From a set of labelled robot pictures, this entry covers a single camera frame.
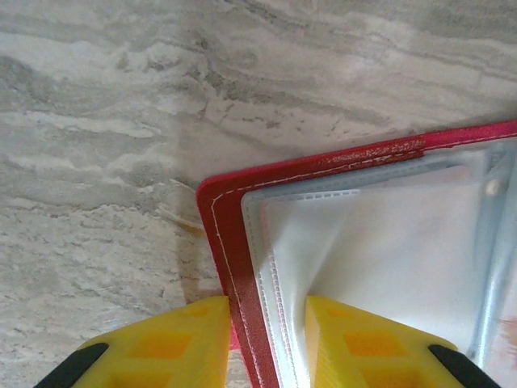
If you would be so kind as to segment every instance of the gray marble countertop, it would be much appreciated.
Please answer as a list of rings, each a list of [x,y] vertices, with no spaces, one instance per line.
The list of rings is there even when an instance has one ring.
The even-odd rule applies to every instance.
[[[516,0],[4,0],[0,386],[221,292],[202,179],[516,118],[516,64]]]

